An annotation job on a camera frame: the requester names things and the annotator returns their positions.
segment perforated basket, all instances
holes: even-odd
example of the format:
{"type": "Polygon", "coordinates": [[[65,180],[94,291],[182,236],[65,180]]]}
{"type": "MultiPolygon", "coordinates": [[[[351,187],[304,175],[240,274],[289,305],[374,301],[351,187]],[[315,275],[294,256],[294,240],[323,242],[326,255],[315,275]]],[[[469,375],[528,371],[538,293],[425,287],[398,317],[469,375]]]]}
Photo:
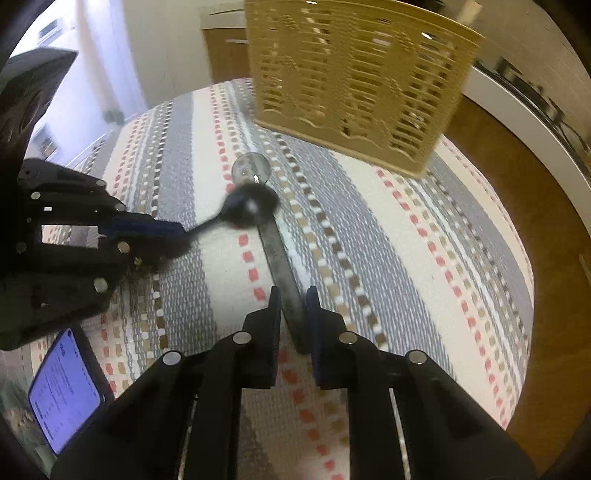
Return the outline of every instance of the perforated basket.
{"type": "Polygon", "coordinates": [[[391,0],[247,0],[256,121],[419,177],[480,35],[391,0]]]}

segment metal spoon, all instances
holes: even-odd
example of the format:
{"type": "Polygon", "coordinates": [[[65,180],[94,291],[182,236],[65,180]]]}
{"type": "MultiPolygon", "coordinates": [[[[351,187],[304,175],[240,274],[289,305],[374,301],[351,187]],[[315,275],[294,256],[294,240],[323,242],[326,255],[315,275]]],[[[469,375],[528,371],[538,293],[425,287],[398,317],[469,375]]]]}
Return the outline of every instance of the metal spoon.
{"type": "Polygon", "coordinates": [[[262,183],[244,183],[228,194],[215,216],[191,228],[187,236],[197,237],[218,222],[227,222],[236,228],[259,226],[273,218],[279,197],[262,183]]]}

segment spoon handle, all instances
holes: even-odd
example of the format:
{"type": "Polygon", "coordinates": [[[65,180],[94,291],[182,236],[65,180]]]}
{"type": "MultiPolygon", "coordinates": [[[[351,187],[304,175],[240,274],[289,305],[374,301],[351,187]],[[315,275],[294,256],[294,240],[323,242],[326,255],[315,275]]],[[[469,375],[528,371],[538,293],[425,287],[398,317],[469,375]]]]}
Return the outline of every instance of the spoon handle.
{"type": "Polygon", "coordinates": [[[213,227],[219,221],[220,221],[219,215],[216,215],[215,217],[211,217],[209,220],[205,220],[200,225],[197,225],[197,226],[191,228],[187,232],[187,236],[189,237],[189,239],[194,240],[199,235],[201,235],[201,233],[203,233],[205,230],[208,230],[209,228],[213,227]]]}

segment blue phone screen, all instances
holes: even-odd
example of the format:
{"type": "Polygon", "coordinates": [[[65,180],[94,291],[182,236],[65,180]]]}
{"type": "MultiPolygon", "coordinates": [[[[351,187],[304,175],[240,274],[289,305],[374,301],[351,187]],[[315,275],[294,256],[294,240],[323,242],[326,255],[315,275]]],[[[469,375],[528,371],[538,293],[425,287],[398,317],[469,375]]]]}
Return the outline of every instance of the blue phone screen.
{"type": "Polygon", "coordinates": [[[35,376],[29,402],[57,454],[101,404],[71,329],[55,341],[35,376]]]}

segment metal screw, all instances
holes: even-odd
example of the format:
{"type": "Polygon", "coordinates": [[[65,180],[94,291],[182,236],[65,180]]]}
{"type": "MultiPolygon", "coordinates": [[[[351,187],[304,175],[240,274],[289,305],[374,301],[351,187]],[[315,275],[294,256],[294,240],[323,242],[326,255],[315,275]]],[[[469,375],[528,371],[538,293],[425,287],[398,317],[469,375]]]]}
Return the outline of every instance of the metal screw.
{"type": "Polygon", "coordinates": [[[127,243],[127,242],[119,242],[117,244],[117,249],[119,249],[119,251],[122,254],[128,254],[129,252],[131,252],[131,247],[129,246],[129,243],[127,243]]]}
{"type": "Polygon", "coordinates": [[[238,345],[245,345],[252,340],[252,337],[248,332],[236,332],[232,337],[232,340],[234,340],[234,343],[237,343],[238,345]]]}
{"type": "Polygon", "coordinates": [[[95,278],[94,284],[97,293],[105,293],[109,289],[109,284],[102,277],[95,278]]]}
{"type": "Polygon", "coordinates": [[[339,342],[353,345],[357,341],[357,335],[353,332],[343,332],[339,335],[339,342]]]}
{"type": "Polygon", "coordinates": [[[178,352],[166,352],[162,357],[162,362],[164,363],[164,365],[172,366],[179,363],[181,361],[181,358],[181,354],[178,352]]]}
{"type": "Polygon", "coordinates": [[[413,350],[408,354],[408,359],[417,365],[422,365],[427,361],[427,355],[420,350],[413,350]]]}

